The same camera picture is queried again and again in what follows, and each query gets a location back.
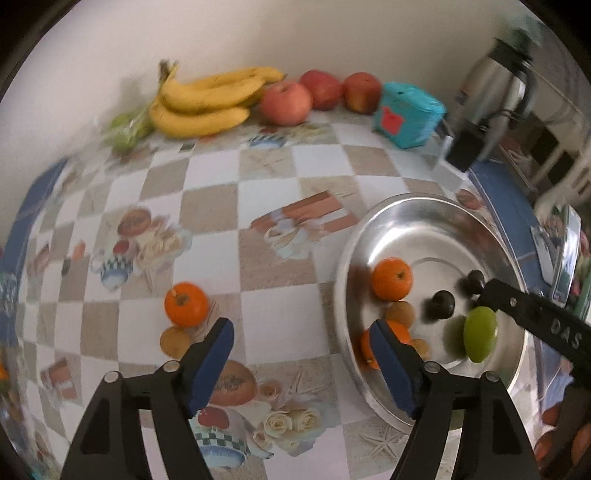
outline turquoise container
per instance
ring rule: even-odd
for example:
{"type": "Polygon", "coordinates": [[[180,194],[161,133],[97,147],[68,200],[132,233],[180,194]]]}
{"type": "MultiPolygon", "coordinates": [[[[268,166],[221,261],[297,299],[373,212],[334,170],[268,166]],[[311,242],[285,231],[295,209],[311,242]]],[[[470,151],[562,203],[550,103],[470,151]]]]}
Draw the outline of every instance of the turquoise container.
{"type": "Polygon", "coordinates": [[[423,145],[446,112],[445,106],[408,83],[384,84],[374,127],[386,135],[398,148],[423,145]]]}

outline red fruit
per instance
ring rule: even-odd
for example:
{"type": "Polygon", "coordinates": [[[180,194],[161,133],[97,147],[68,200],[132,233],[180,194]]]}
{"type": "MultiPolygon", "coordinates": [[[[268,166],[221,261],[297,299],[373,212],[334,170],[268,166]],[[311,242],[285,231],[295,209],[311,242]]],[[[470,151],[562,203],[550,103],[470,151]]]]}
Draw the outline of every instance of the red fruit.
{"type": "Polygon", "coordinates": [[[343,85],[330,73],[310,70],[301,76],[300,83],[312,94],[315,110],[332,110],[343,98],[343,85]]]}
{"type": "Polygon", "coordinates": [[[205,407],[199,410],[197,421],[203,427],[215,427],[225,430],[230,426],[230,419],[221,408],[205,407]]]}
{"type": "Polygon", "coordinates": [[[267,89],[261,112],[276,125],[291,127],[302,123],[312,109],[312,95],[297,82],[281,82],[267,89]]]}
{"type": "Polygon", "coordinates": [[[345,106],[352,112],[370,115],[378,109],[382,82],[370,73],[357,72],[343,82],[345,106]]]}

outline dark round fruit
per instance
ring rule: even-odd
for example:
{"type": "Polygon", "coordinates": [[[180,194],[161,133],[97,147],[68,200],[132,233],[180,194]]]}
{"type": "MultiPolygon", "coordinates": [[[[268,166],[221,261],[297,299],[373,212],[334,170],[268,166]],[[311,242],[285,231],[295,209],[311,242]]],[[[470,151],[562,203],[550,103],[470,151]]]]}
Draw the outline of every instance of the dark round fruit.
{"type": "Polygon", "coordinates": [[[484,290],[484,274],[480,270],[472,270],[466,277],[466,292],[470,295],[480,295],[484,290]]]}
{"type": "Polygon", "coordinates": [[[456,299],[452,293],[440,290],[429,300],[427,313],[433,319],[444,320],[451,317],[455,309],[456,299]]]}

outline screw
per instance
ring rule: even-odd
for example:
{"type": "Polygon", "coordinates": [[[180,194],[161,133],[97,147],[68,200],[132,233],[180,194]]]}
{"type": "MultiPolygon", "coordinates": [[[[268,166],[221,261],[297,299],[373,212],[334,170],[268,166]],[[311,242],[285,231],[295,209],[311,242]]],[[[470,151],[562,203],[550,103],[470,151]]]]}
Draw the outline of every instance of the screw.
{"type": "Polygon", "coordinates": [[[489,382],[498,382],[498,381],[499,381],[499,375],[497,375],[497,374],[496,374],[496,373],[494,373],[494,372],[490,372],[490,371],[489,371],[489,372],[486,372],[486,373],[484,374],[484,376],[486,377],[486,379],[487,379],[489,382]]]}
{"type": "Polygon", "coordinates": [[[107,383],[113,383],[119,379],[119,372],[116,372],[115,370],[108,372],[103,379],[107,383]]]}
{"type": "Polygon", "coordinates": [[[163,368],[165,372],[170,374],[172,372],[176,372],[180,366],[181,364],[179,364],[176,360],[171,360],[170,362],[166,362],[163,368]]]}
{"type": "Polygon", "coordinates": [[[425,370],[430,374],[438,374],[441,371],[441,365],[437,362],[426,362],[425,370]]]}

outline banana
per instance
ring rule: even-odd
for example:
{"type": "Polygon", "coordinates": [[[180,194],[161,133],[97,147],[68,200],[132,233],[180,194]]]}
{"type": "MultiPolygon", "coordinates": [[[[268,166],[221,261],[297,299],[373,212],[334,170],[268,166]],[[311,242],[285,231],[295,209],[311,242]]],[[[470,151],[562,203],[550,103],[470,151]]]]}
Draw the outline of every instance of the banana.
{"type": "Polygon", "coordinates": [[[214,135],[243,123],[250,115],[246,108],[233,107],[200,115],[171,112],[159,96],[149,109],[152,122],[163,133],[173,138],[194,138],[214,135]]]}
{"type": "Polygon", "coordinates": [[[286,75],[275,67],[252,67],[195,80],[191,86],[198,89],[214,88],[255,77],[262,78],[265,80],[265,83],[277,83],[282,81],[286,75]]]}
{"type": "Polygon", "coordinates": [[[259,102],[262,100],[263,95],[265,95],[265,88],[261,87],[246,100],[240,102],[237,106],[241,106],[242,108],[253,107],[259,104],[259,102]]]}
{"type": "Polygon", "coordinates": [[[265,80],[260,77],[252,77],[227,85],[197,89],[192,85],[180,83],[175,78],[177,70],[178,66],[174,66],[171,70],[160,87],[160,96],[168,107],[181,113],[235,106],[253,95],[265,83],[265,80]]]}

